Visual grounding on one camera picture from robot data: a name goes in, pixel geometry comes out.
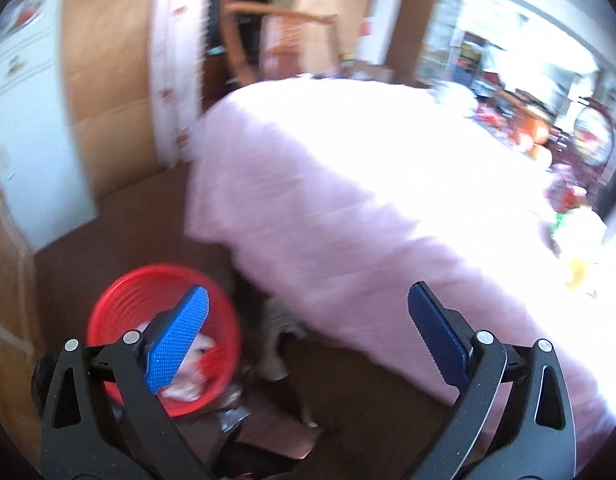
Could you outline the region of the pink floral tablecloth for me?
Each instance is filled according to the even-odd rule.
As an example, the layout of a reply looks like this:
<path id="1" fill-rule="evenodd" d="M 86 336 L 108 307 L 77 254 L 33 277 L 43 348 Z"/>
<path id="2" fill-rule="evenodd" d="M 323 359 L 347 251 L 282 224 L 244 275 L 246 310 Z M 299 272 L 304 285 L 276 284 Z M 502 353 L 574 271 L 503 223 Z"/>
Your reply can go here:
<path id="1" fill-rule="evenodd" d="M 206 113 L 186 234 L 227 246 L 296 318 L 444 403 L 457 393 L 408 315 L 413 283 L 504 342 L 550 340 L 588 445 L 616 425 L 616 376 L 584 343 L 611 306 L 567 288 L 544 180 L 423 90 L 264 81 Z"/>

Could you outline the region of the embroidered round table screen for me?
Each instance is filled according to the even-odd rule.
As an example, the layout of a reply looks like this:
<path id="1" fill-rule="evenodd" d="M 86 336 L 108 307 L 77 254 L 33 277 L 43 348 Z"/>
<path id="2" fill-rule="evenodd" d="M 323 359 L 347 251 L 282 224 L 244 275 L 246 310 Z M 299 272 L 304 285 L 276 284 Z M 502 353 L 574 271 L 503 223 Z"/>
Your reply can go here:
<path id="1" fill-rule="evenodd" d="M 572 134 L 574 149 L 589 167 L 611 174 L 616 169 L 616 127 L 608 109 L 593 98 L 581 98 Z"/>

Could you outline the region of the floral curtain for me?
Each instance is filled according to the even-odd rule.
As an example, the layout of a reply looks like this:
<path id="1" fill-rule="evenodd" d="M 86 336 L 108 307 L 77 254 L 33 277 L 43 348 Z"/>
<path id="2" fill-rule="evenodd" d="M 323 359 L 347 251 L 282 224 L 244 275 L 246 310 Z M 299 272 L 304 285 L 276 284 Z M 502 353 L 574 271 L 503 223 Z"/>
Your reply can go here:
<path id="1" fill-rule="evenodd" d="M 153 0 L 148 82 L 159 163 L 195 155 L 203 132 L 202 87 L 210 0 Z"/>

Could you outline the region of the white cabinet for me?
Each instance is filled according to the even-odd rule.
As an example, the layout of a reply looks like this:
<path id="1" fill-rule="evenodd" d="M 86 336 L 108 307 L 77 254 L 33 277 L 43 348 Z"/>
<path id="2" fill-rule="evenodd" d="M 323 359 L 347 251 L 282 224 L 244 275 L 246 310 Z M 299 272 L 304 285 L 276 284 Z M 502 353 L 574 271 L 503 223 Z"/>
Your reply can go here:
<path id="1" fill-rule="evenodd" d="M 0 12 L 0 191 L 39 250 L 95 217 L 68 117 L 63 0 L 6 0 Z"/>

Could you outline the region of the red mesh waste basket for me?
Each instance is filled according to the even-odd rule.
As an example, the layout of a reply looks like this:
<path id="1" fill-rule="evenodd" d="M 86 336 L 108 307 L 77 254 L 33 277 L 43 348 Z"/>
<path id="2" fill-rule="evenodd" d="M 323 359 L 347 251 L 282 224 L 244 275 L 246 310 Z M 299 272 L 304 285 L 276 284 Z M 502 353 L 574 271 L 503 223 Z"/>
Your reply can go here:
<path id="1" fill-rule="evenodd" d="M 112 344 L 134 332 L 145 343 L 139 356 L 145 385 L 172 417 L 214 404 L 240 360 L 232 300 L 206 275 L 184 266 L 144 266 L 103 292 L 89 316 L 87 345 Z"/>

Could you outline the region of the wooden chair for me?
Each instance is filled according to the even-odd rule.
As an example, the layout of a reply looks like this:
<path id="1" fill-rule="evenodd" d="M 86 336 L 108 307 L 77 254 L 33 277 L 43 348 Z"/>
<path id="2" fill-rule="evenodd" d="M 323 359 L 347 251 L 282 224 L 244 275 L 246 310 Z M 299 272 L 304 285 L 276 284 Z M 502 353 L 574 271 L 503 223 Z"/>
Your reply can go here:
<path id="1" fill-rule="evenodd" d="M 238 29 L 238 18 L 242 15 L 261 18 L 257 65 L 250 64 Z M 334 73 L 338 73 L 343 62 L 343 51 L 338 39 L 336 14 L 311 14 L 270 3 L 220 0 L 220 35 L 229 68 L 238 85 L 246 87 L 263 80 L 281 80 L 306 74 L 302 55 L 308 49 L 305 37 L 307 25 L 324 26 L 328 31 L 326 53 L 334 65 Z"/>

